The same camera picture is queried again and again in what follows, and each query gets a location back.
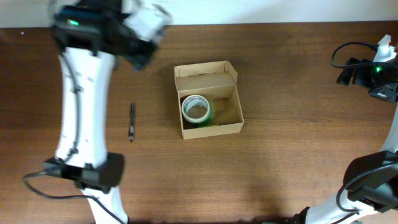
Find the beige masking tape roll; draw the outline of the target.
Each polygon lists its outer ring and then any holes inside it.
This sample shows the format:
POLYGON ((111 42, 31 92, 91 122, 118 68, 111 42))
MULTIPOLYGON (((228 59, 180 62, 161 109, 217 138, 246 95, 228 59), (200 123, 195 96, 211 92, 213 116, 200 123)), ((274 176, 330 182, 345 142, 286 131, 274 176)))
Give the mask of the beige masking tape roll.
POLYGON ((211 105, 201 95, 190 95, 183 100, 182 116, 192 124, 208 122, 211 118, 211 105))

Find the black pen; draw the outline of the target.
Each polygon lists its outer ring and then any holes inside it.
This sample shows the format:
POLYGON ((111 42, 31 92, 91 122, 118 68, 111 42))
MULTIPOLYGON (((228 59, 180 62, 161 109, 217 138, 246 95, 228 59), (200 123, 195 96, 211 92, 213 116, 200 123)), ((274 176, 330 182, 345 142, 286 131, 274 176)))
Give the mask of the black pen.
POLYGON ((129 127, 129 141, 134 141, 134 119, 135 119, 135 104, 131 103, 130 110, 130 127, 129 127))

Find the green tape roll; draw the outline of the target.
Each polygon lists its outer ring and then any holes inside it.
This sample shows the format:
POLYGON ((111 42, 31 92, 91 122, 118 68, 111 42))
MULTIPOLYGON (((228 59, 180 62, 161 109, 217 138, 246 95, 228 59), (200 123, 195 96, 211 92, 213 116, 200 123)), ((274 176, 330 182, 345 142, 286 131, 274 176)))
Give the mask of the green tape roll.
POLYGON ((185 119, 196 126, 203 126, 210 122, 211 119, 211 106, 207 101, 193 100, 183 108, 185 119))

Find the brown cardboard box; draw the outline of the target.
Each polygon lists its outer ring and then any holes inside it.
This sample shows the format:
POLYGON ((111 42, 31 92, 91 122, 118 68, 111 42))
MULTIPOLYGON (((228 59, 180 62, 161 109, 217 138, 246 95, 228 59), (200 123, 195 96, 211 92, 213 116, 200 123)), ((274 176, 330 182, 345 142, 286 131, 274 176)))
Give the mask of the brown cardboard box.
POLYGON ((174 80, 184 140, 234 134, 242 130, 244 118, 237 88, 238 73, 231 62, 178 65, 174 67, 174 80), (209 101, 212 114, 206 125, 219 126, 197 128, 199 126, 182 116, 183 100, 190 95, 201 95, 209 101))

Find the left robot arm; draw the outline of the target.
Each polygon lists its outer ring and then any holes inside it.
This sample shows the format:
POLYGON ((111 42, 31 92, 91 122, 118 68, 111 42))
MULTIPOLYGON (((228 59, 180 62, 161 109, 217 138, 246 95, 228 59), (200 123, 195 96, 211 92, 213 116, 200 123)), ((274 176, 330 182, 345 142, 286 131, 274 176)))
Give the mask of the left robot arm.
POLYGON ((62 127, 55 155, 41 175, 71 180, 89 201, 96 223, 128 223, 119 185, 122 154, 109 152, 108 89, 118 60, 136 70, 152 59, 171 15, 141 1, 77 1, 52 16, 51 35, 62 71, 62 127))

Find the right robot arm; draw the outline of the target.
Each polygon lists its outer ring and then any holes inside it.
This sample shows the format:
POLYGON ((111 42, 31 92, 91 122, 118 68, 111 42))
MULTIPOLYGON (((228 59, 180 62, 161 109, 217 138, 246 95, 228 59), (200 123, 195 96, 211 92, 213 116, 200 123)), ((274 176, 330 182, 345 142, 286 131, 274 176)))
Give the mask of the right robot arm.
MULTIPOLYGON (((369 90, 371 97, 397 103, 397 58, 348 62, 338 81, 369 90)), ((357 223, 362 217, 397 209, 397 118, 379 152, 354 159, 343 184, 327 201, 304 208, 289 223, 357 223)))

